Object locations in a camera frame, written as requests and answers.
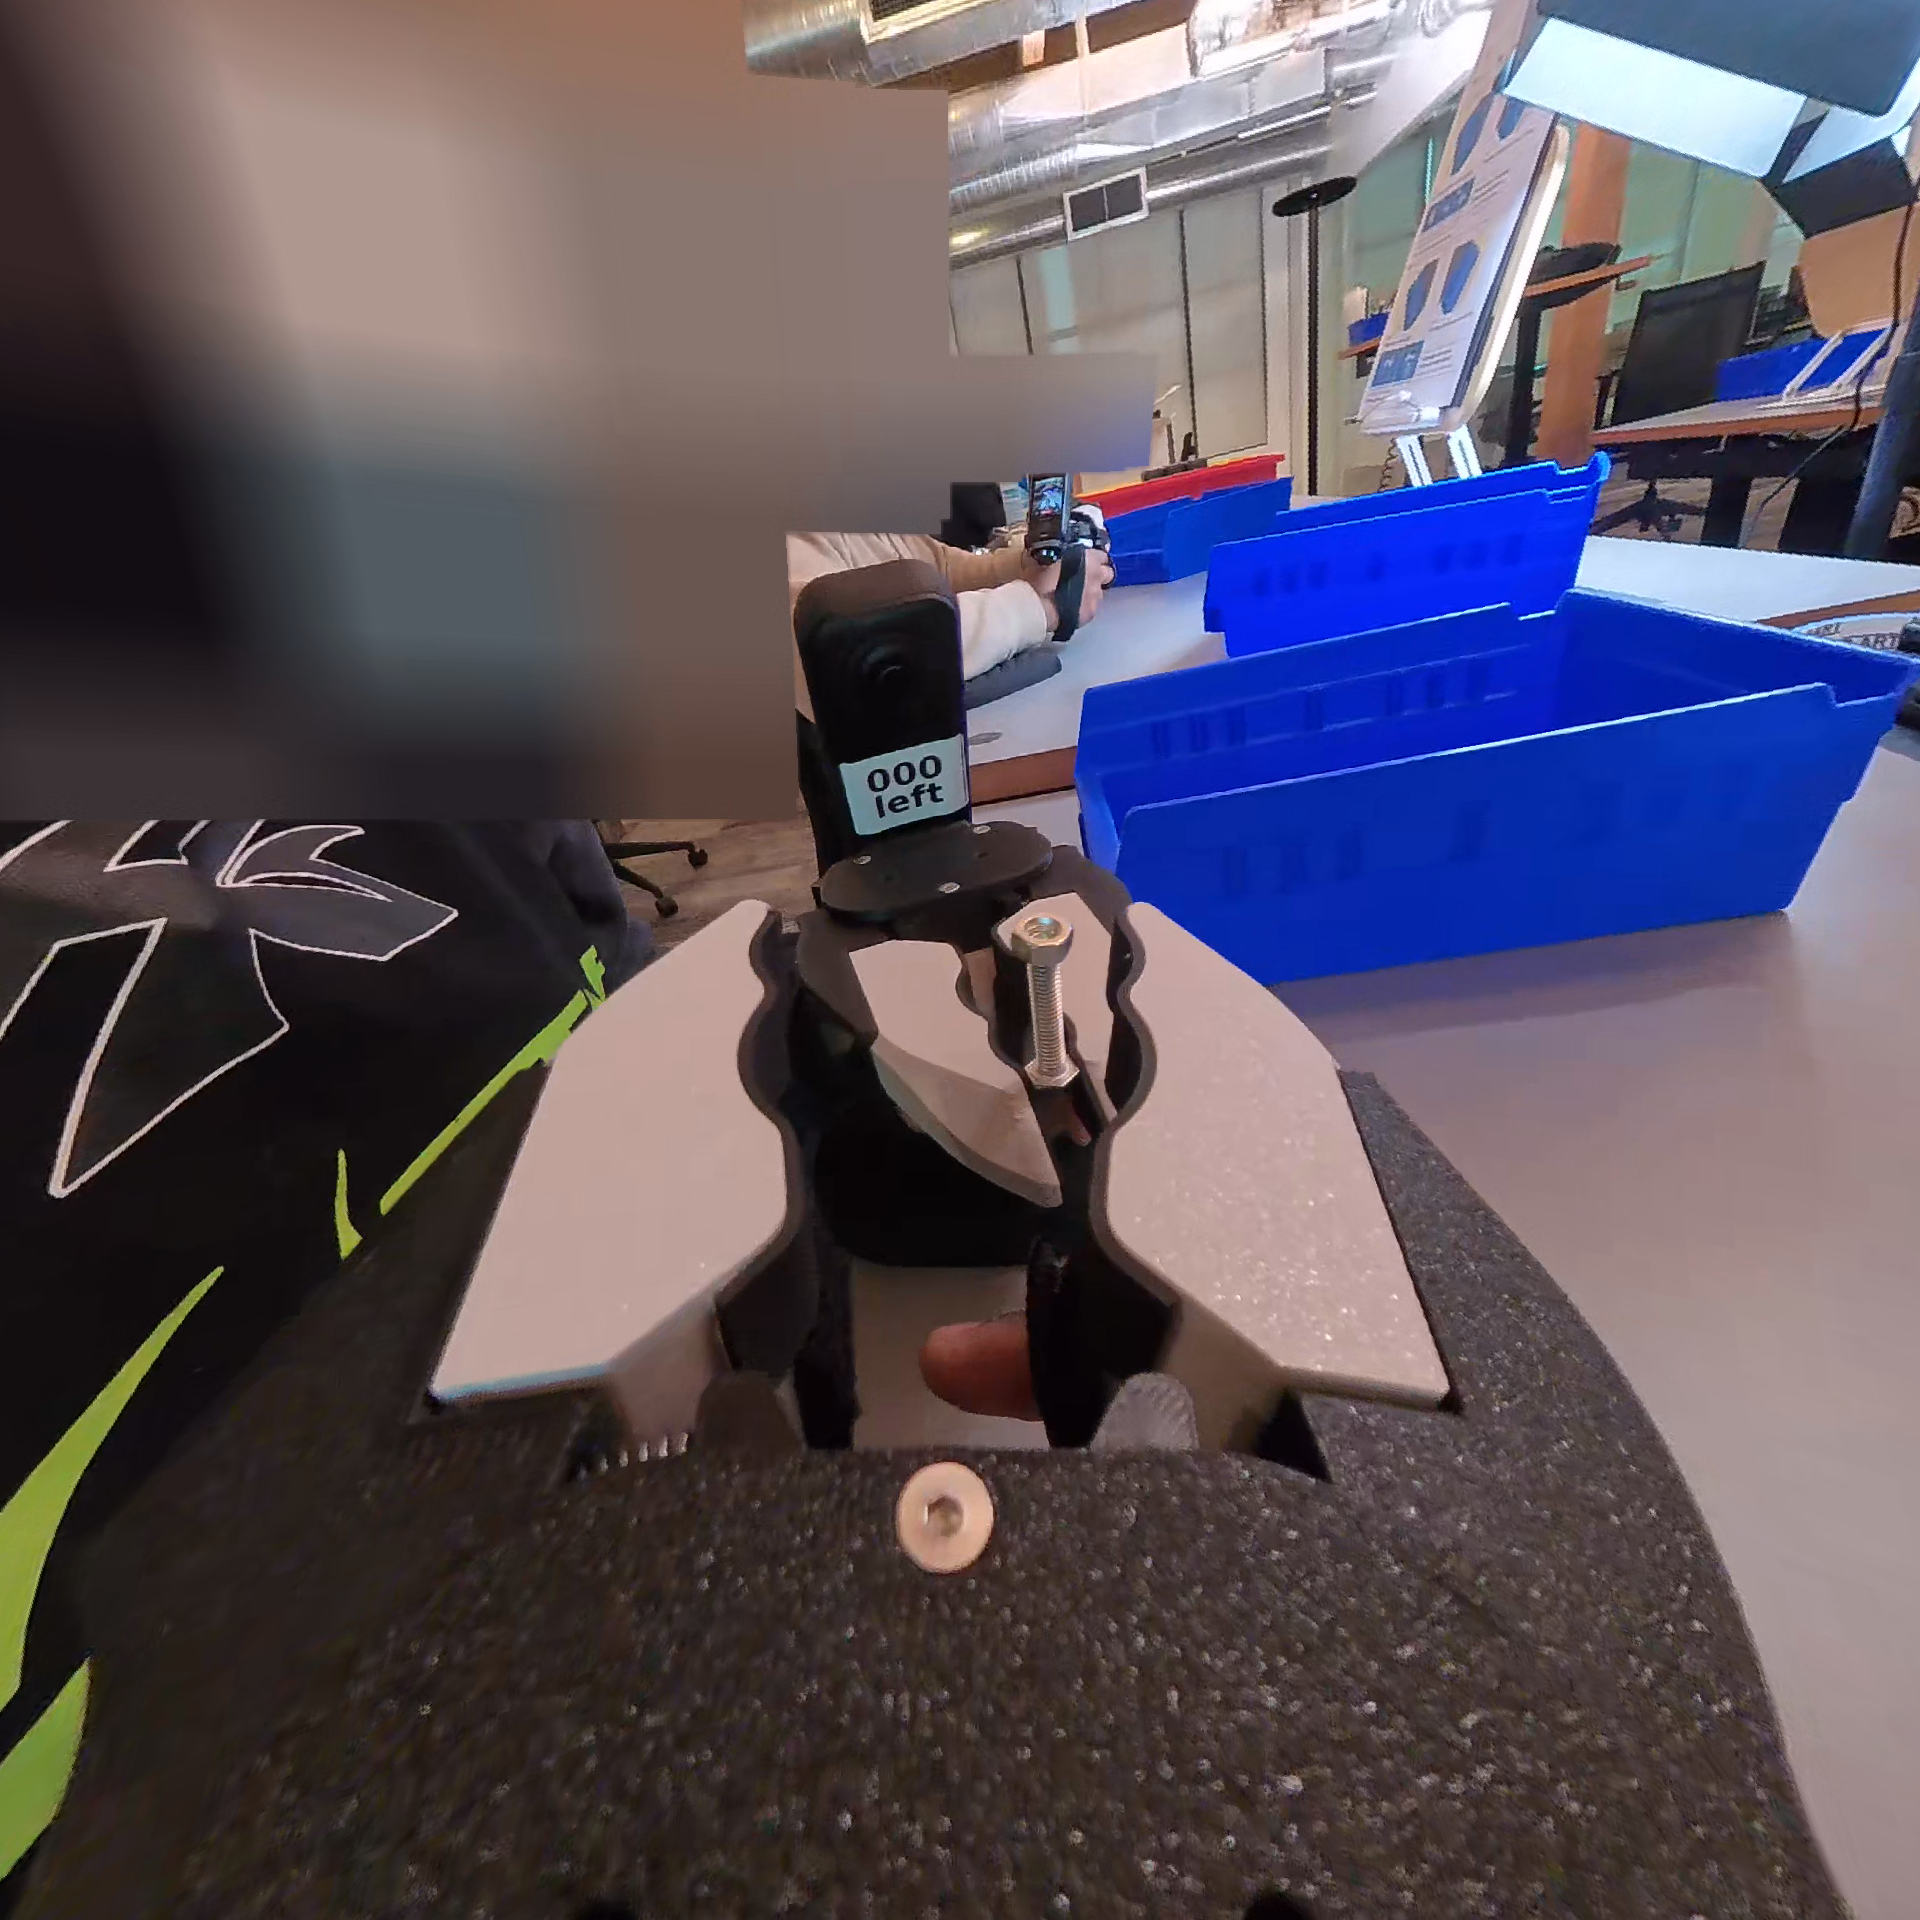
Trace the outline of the person's black printed shirt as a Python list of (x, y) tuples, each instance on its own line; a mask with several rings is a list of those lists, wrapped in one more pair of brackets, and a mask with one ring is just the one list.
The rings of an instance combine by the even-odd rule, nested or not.
[(6, 1908), (85, 1743), (85, 1544), (648, 959), (598, 824), (6, 824)]

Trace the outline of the red plastic bin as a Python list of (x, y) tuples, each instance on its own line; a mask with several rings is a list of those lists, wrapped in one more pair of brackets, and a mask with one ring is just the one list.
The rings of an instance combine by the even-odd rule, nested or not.
[(1178, 500), (1206, 499), (1210, 494), (1231, 494), (1248, 485), (1267, 485), (1283, 477), (1291, 477), (1285, 454), (1261, 452), (1226, 463), (1170, 468), (1165, 472), (1141, 477), (1139, 484), (1113, 485), (1101, 494), (1082, 495), (1082, 503), (1101, 508), (1102, 515), (1113, 519), (1165, 503), (1173, 506)]

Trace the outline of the wooden office desk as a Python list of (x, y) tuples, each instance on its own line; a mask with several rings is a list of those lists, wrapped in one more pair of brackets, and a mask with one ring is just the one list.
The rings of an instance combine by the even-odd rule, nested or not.
[(1595, 447), (1625, 494), (1624, 506), (1595, 515), (1593, 534), (1733, 550), (1757, 520), (1786, 553), (1852, 556), (1883, 402), (1884, 380), (1871, 380), (1611, 424)]

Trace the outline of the printed poster banner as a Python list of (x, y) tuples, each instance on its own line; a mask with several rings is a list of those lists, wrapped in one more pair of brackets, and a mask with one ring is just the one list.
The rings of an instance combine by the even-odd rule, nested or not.
[(1567, 160), (1553, 113), (1487, 80), (1468, 86), (1357, 413), (1366, 438), (1446, 438), (1475, 420)]

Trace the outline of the row of blue bins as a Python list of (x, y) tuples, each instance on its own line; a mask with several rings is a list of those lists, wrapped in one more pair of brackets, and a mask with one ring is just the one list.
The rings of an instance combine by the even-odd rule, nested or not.
[(1864, 393), (1884, 382), (1884, 366), (1901, 344), (1903, 326), (1868, 322), (1835, 339), (1808, 335), (1746, 352), (1719, 366), (1713, 399), (1761, 405)]

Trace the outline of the large blue plastic bin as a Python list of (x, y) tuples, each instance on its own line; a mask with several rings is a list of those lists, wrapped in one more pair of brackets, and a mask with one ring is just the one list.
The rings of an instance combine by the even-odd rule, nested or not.
[(1090, 689), (1082, 843), (1262, 986), (1789, 909), (1916, 656), (1567, 593)]

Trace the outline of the long thin silver bolt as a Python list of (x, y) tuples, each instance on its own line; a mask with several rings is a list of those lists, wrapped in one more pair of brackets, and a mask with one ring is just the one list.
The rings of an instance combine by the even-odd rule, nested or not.
[(1014, 966), (1017, 970), (1021, 970), (1021, 979), (1027, 983), (1028, 1056), (1024, 1072), (1028, 1084), (1038, 1092), (1064, 1092), (1074, 1080), (1068, 1042), (1069, 1017), (1062, 986), (1064, 966), (1050, 974)]

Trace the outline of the black office chair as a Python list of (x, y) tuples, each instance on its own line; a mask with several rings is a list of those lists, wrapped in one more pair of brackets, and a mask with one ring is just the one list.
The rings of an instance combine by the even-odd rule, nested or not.
[[(1763, 275), (1766, 268), (1756, 261), (1647, 292), (1611, 390), (1608, 429), (1710, 405), (1718, 372), (1746, 352)], [(1686, 519), (1700, 519), (1704, 547), (1734, 547), (1749, 491), (1749, 475), (1719, 475), (1713, 480), (1706, 506), (1696, 508), (1664, 499), (1657, 477), (1648, 477), (1639, 500), (1601, 515), (1593, 531), (1634, 528), (1671, 540)]]

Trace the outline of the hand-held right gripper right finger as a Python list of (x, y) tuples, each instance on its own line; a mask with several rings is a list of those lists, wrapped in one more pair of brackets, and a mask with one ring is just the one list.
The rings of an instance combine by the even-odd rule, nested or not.
[(1443, 1413), (1423, 1294), (1329, 1050), (1153, 905), (1107, 932), (1084, 1213), (1037, 1251), (1037, 1399), (1056, 1449), (1173, 1385), (1178, 1433), (1257, 1449), (1283, 1404)]

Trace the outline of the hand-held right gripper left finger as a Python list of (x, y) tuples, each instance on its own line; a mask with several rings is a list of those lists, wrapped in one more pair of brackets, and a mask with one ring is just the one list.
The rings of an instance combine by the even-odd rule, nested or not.
[(637, 1444), (692, 1436), (715, 1380), (762, 1376), (802, 1430), (796, 1362), (822, 1306), (782, 1112), (792, 975), (746, 900), (562, 1047), (452, 1317), (430, 1395), (598, 1390)]

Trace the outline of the black floor lamp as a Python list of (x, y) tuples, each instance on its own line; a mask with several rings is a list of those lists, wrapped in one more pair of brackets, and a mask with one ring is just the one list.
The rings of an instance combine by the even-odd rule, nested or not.
[(1297, 184), (1280, 193), (1271, 216), (1283, 228), (1285, 259), (1285, 317), (1287, 317), (1287, 393), (1301, 429), (1291, 438), (1287, 461), (1296, 471), (1296, 494), (1319, 499), (1322, 491), (1322, 374), (1324, 374), (1324, 225), (1332, 209), (1357, 190), (1353, 173), (1332, 173)]

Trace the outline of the studio light on stand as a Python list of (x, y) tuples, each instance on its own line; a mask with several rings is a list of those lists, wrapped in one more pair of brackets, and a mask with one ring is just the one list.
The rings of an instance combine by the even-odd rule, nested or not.
[(1803, 235), (1817, 315), (1846, 278), (1901, 346), (1841, 553), (1883, 559), (1916, 472), (1916, 2), (1540, 2), (1507, 94), (1757, 181)]

